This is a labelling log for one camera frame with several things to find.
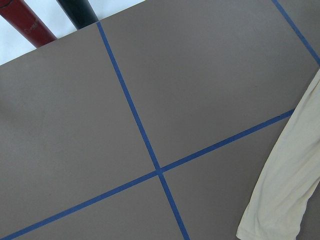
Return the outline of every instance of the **cream fabric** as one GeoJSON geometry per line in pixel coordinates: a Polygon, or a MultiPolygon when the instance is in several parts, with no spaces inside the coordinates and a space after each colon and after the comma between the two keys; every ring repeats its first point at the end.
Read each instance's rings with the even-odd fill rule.
{"type": "Polygon", "coordinates": [[[241,240],[295,240],[320,180],[320,70],[272,149],[245,209],[241,240]]]}

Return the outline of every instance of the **blue tape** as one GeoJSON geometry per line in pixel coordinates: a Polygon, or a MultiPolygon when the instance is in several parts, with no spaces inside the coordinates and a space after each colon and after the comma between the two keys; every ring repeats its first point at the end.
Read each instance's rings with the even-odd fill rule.
{"type": "Polygon", "coordinates": [[[318,63],[318,65],[320,66],[320,58],[317,55],[317,53],[315,52],[315,50],[312,48],[312,46],[310,45],[310,43],[307,41],[307,39],[302,35],[302,33],[300,32],[300,30],[298,29],[298,27],[295,25],[294,21],[292,21],[292,19],[289,17],[289,15],[286,13],[286,11],[284,10],[284,8],[280,5],[280,3],[277,0],[271,0],[273,2],[273,4],[276,6],[276,8],[280,11],[280,13],[282,14],[282,16],[285,18],[285,20],[289,23],[289,25],[291,26],[291,28],[295,31],[295,33],[297,34],[297,36],[300,38],[300,40],[302,41],[302,43],[304,44],[304,46],[306,47],[306,49],[308,49],[309,53],[313,56],[313,58],[315,59],[315,61],[318,63]]]}
{"type": "Polygon", "coordinates": [[[136,124],[137,124],[137,126],[139,128],[139,131],[141,133],[141,136],[143,138],[145,146],[146,146],[146,148],[148,150],[148,153],[149,153],[149,155],[151,157],[151,160],[153,162],[155,171],[156,171],[157,175],[159,176],[159,179],[160,179],[160,182],[162,184],[163,190],[164,190],[165,195],[166,195],[166,197],[167,197],[167,199],[169,201],[169,204],[171,206],[171,209],[173,211],[175,219],[176,219],[176,221],[178,223],[178,226],[180,228],[182,236],[183,236],[184,240],[190,240],[189,235],[187,233],[187,229],[186,229],[186,227],[185,227],[185,225],[184,225],[184,223],[182,221],[182,218],[181,218],[180,213],[178,211],[177,205],[176,205],[176,203],[174,201],[174,198],[173,198],[173,196],[172,196],[172,194],[170,192],[169,186],[168,186],[168,184],[166,182],[166,179],[165,179],[165,177],[163,175],[163,172],[162,172],[162,170],[160,168],[160,165],[159,165],[159,162],[158,162],[157,157],[155,155],[155,152],[154,152],[154,150],[153,150],[153,148],[152,148],[152,146],[150,144],[149,138],[148,138],[148,136],[146,134],[144,126],[142,125],[142,122],[140,120],[140,117],[138,115],[136,107],[135,107],[135,105],[134,105],[134,103],[132,101],[132,98],[130,96],[129,90],[128,90],[127,86],[126,86],[126,83],[125,83],[123,77],[122,77],[122,74],[120,72],[119,66],[118,66],[117,61],[115,59],[115,56],[114,56],[114,54],[113,54],[113,52],[111,50],[111,47],[109,45],[108,39],[106,37],[106,34],[105,34],[105,32],[104,32],[104,30],[103,30],[103,28],[101,26],[101,23],[99,21],[96,23],[96,25],[97,25],[97,27],[99,29],[99,32],[100,32],[100,35],[102,37],[104,46],[105,46],[105,48],[106,48],[106,50],[107,50],[107,52],[109,54],[110,60],[111,60],[112,65],[113,65],[113,68],[114,68],[115,73],[116,73],[116,75],[117,75],[117,77],[119,79],[120,85],[121,85],[122,90],[124,92],[125,98],[126,98],[128,104],[129,104],[129,107],[130,107],[131,112],[133,114],[134,120],[135,120],[135,122],[136,122],[136,124]]]}
{"type": "Polygon", "coordinates": [[[260,124],[258,124],[258,125],[256,125],[256,126],[253,126],[253,127],[249,128],[249,129],[247,129],[247,130],[245,130],[245,131],[242,131],[242,132],[240,132],[240,133],[238,133],[238,134],[236,134],[236,135],[233,135],[233,136],[231,136],[231,137],[228,137],[228,138],[226,138],[225,140],[222,140],[222,141],[220,141],[220,142],[218,142],[218,143],[216,143],[216,144],[213,144],[213,145],[211,145],[211,146],[208,146],[208,147],[206,147],[206,148],[204,148],[204,149],[202,149],[202,150],[200,150],[200,151],[197,151],[197,152],[195,152],[195,153],[192,153],[192,154],[190,154],[190,155],[188,155],[188,156],[186,156],[186,157],[184,157],[184,158],[182,158],[182,159],[180,159],[180,160],[177,160],[177,161],[175,161],[175,162],[173,162],[173,163],[170,163],[170,164],[162,167],[161,169],[162,169],[163,172],[166,172],[166,171],[168,171],[168,170],[170,170],[170,169],[173,169],[173,168],[175,168],[175,167],[178,167],[178,166],[180,166],[180,165],[182,165],[182,164],[185,164],[185,163],[187,163],[187,162],[189,162],[189,161],[191,161],[191,160],[193,160],[193,159],[195,159],[195,158],[198,158],[198,157],[200,157],[200,156],[202,156],[202,155],[205,155],[205,154],[207,154],[207,153],[209,153],[209,152],[212,152],[213,150],[216,150],[216,149],[218,149],[218,148],[221,148],[221,147],[223,147],[223,146],[225,146],[225,145],[227,145],[227,144],[230,144],[230,143],[232,143],[232,142],[234,142],[234,141],[236,141],[236,140],[238,140],[238,139],[241,139],[241,138],[243,138],[243,137],[245,137],[245,136],[247,136],[247,135],[249,135],[249,134],[252,134],[252,133],[254,133],[254,132],[256,132],[256,131],[258,131],[258,130],[260,130],[260,129],[263,129],[263,128],[271,125],[271,124],[274,124],[274,123],[276,123],[276,122],[278,122],[278,121],[280,121],[280,120],[283,120],[283,119],[285,119],[285,118],[288,118],[288,117],[290,117],[293,113],[294,113],[294,109],[292,109],[292,110],[290,110],[290,111],[287,111],[287,112],[285,112],[285,113],[283,113],[283,114],[281,114],[281,115],[279,115],[279,116],[276,116],[276,117],[274,117],[274,118],[271,118],[271,119],[269,119],[269,120],[267,120],[267,121],[265,121],[265,122],[263,122],[263,123],[260,123],[260,124]]]}
{"type": "Polygon", "coordinates": [[[103,199],[106,199],[106,198],[108,198],[108,197],[110,197],[112,195],[115,195],[115,194],[117,194],[117,193],[119,193],[119,192],[121,192],[123,190],[131,188],[134,185],[137,185],[137,184],[142,183],[142,182],[144,182],[144,181],[146,181],[148,179],[151,179],[151,178],[155,177],[156,175],[157,175],[156,171],[150,172],[150,173],[148,173],[146,175],[143,175],[143,176],[141,176],[139,178],[136,178],[135,180],[132,180],[132,181],[127,182],[127,183],[125,183],[125,184],[123,184],[121,186],[118,186],[118,187],[116,187],[116,188],[114,188],[114,189],[112,189],[110,191],[107,191],[107,192],[105,192],[105,193],[103,193],[103,194],[101,194],[99,196],[91,198],[91,199],[89,199],[89,200],[87,200],[85,202],[82,202],[82,203],[80,203],[80,204],[78,204],[76,206],[73,206],[73,207],[71,207],[71,208],[69,208],[67,210],[64,210],[64,211],[62,211],[62,212],[60,212],[60,213],[58,213],[56,215],[50,216],[50,217],[48,217],[48,218],[46,218],[46,219],[44,219],[42,221],[39,221],[39,222],[37,222],[35,224],[32,224],[32,225],[30,225],[30,226],[28,226],[28,227],[26,227],[24,229],[16,231],[16,232],[14,232],[14,233],[12,233],[12,234],[10,234],[8,236],[5,236],[5,237],[1,238],[0,240],[12,240],[12,239],[15,239],[17,237],[20,237],[21,235],[29,233],[29,232],[31,232],[31,231],[33,231],[35,229],[38,229],[38,228],[40,228],[40,227],[42,227],[44,225],[52,223],[53,221],[61,219],[61,218],[65,217],[65,216],[67,216],[69,214],[72,214],[72,213],[74,213],[76,211],[84,209],[85,207],[88,207],[88,206],[90,206],[92,204],[95,204],[95,203],[97,203],[97,202],[99,202],[99,201],[101,201],[103,199]]]}

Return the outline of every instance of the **dark green pole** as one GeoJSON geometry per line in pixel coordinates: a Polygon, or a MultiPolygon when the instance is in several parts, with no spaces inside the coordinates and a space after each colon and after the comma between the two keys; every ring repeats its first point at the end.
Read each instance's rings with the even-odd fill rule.
{"type": "Polygon", "coordinates": [[[98,22],[88,0],[56,0],[77,30],[98,22]]]}

